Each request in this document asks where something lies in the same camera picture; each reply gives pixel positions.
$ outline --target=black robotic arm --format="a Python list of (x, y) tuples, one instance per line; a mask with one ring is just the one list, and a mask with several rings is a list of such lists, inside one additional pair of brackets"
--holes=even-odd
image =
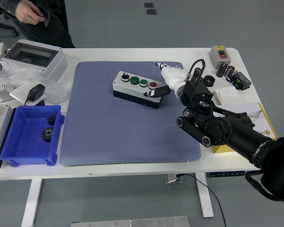
[[(284, 138), (272, 140), (253, 130), (254, 124), (247, 113), (233, 113), (214, 105), (213, 94), (199, 78), (187, 80), (180, 92), (186, 108), (177, 118), (177, 125), (206, 147), (226, 144), (259, 171), (247, 172), (246, 179), (267, 198), (284, 201)], [(215, 117), (214, 112), (223, 114)], [(263, 174), (261, 183), (251, 178)]]

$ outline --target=black gear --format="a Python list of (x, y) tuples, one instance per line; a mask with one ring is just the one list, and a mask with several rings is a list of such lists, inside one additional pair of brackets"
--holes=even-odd
[(41, 136), (45, 140), (45, 142), (50, 142), (52, 140), (53, 135), (53, 127), (49, 127), (47, 129), (44, 129)]
[(56, 121), (56, 117), (55, 116), (50, 116), (47, 118), (47, 122), (49, 125), (54, 125)]

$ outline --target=work mat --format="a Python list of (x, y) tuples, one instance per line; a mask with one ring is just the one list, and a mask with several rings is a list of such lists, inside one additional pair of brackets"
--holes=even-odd
[[(182, 67), (179, 62), (166, 63)], [(174, 91), (162, 98), (159, 109), (114, 97), (119, 71), (164, 82), (155, 62), (79, 63), (63, 133), (63, 165), (198, 160), (199, 143), (176, 124), (185, 106)]]

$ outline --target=gray floor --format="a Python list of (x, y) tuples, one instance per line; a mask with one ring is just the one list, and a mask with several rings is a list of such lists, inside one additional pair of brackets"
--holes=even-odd
[[(69, 28), (78, 48), (236, 48), (279, 137), (284, 137), (284, 0), (66, 0)], [(11, 21), (0, 16), (0, 22)], [(10, 48), (19, 38), (0, 29)], [(69, 227), (104, 221), (188, 215), (192, 227), (223, 226), (203, 219), (195, 181), (166, 185), (162, 175), (44, 180), (36, 227)], [(244, 177), (209, 178), (229, 227), (283, 226), (284, 204), (263, 198)], [(30, 181), (0, 181), (0, 227), (20, 226)]]

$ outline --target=chair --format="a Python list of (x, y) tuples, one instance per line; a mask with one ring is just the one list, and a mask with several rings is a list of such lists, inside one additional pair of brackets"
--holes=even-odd
[[(7, 15), (4, 14), (4, 17), (6, 19), (8, 19), (9, 17)], [(16, 29), (13, 27), (13, 26), (9, 26), (9, 25), (4, 25), (4, 24), (1, 24), (0, 23), (0, 28), (4, 28), (4, 29), (8, 29), (8, 30), (12, 30), (12, 35), (14, 37), (18, 37), (19, 36), (19, 33), (16, 31)]]

